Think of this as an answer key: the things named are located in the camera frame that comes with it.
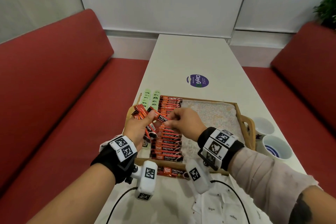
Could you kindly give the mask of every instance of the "white table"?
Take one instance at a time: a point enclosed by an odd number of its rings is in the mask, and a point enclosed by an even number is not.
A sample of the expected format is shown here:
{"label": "white table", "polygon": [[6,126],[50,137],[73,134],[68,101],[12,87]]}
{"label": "white table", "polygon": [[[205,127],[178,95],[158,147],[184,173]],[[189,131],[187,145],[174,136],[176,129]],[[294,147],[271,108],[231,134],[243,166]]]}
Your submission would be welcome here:
{"label": "white table", "polygon": [[[209,85],[202,88],[189,85],[187,77],[192,74],[205,76]],[[159,35],[134,103],[146,88],[160,90],[163,95],[238,103],[242,115],[270,120],[275,127],[274,135],[285,140],[224,39]],[[287,164],[305,173],[295,155]],[[135,181],[132,185],[117,185],[96,223],[105,223],[115,201],[133,186]],[[119,202],[111,223],[186,223],[192,214],[194,198],[182,179],[158,177],[149,202],[136,200],[133,194],[129,192]]]}

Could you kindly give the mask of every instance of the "white cup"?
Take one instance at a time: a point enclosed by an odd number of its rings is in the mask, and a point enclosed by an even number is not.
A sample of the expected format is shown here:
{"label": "white cup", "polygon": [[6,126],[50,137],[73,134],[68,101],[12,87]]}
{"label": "white cup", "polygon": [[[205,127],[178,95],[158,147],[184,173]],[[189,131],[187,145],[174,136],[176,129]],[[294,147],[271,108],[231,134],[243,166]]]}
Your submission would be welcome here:
{"label": "white cup", "polygon": [[286,161],[293,155],[287,142],[277,136],[266,135],[256,143],[256,151],[273,159]]}
{"label": "white cup", "polygon": [[256,117],[253,118],[253,121],[255,125],[255,139],[263,139],[264,136],[274,133],[274,126],[269,120],[262,117]]}

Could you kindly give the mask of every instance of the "tattoo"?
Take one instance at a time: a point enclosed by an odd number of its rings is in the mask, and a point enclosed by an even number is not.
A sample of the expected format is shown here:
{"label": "tattoo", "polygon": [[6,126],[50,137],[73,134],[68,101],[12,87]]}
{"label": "tattoo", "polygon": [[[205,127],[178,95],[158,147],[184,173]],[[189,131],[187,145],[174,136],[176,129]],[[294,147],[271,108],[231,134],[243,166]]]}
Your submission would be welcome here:
{"label": "tattoo", "polygon": [[306,224],[312,220],[312,212],[309,205],[302,199],[301,193],[294,205],[288,224]]}

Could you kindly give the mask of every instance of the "wire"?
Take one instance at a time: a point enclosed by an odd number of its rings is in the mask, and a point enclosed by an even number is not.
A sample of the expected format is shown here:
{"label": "wire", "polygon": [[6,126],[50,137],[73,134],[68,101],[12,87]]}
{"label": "wire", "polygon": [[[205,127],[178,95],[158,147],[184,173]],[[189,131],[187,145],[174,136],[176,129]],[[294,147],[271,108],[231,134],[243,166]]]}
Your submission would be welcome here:
{"label": "wire", "polygon": [[137,189],[137,188],[138,188],[138,187],[130,188],[130,189],[127,190],[124,194],[122,194],[121,197],[119,197],[119,199],[116,201],[116,203],[114,204],[114,206],[113,206],[113,208],[112,208],[112,211],[111,211],[111,213],[110,213],[110,216],[109,216],[108,219],[107,219],[106,224],[108,224],[108,222],[109,222],[109,220],[110,220],[110,218],[111,218],[111,215],[112,215],[112,213],[113,213],[113,210],[115,209],[115,207],[116,207],[117,204],[119,203],[120,199],[122,199],[122,197],[123,197],[124,195],[126,195],[128,192],[130,192],[131,190],[134,190],[134,189]]}
{"label": "wire", "polygon": [[240,199],[240,197],[238,196],[238,194],[235,192],[235,190],[233,188],[231,188],[229,185],[227,185],[225,182],[221,182],[221,181],[218,181],[218,180],[212,180],[210,182],[211,183],[214,183],[214,182],[222,183],[222,184],[228,186],[236,194],[237,198],[239,199],[239,201],[240,201],[240,203],[241,203],[241,205],[242,205],[242,207],[244,209],[244,212],[245,212],[245,215],[246,215],[246,218],[247,218],[247,223],[250,224],[250,220],[249,220],[249,217],[247,216],[247,212],[246,212],[245,206],[244,206],[242,200]]}

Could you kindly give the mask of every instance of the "hand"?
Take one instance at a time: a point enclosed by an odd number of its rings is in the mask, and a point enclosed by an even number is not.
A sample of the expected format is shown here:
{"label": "hand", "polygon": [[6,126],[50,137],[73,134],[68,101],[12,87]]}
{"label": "hand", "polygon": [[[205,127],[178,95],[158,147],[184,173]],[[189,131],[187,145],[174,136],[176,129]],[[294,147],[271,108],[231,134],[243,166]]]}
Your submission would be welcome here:
{"label": "hand", "polygon": [[146,131],[146,126],[151,123],[154,119],[155,112],[150,111],[149,114],[142,120],[137,120],[134,117],[131,117],[124,128],[124,136],[127,136],[134,145],[136,146],[137,151],[141,150],[142,143],[144,142],[144,134]]}
{"label": "hand", "polygon": [[207,128],[191,108],[175,108],[167,118],[170,120],[164,123],[165,126],[178,129],[185,137],[196,142]]}

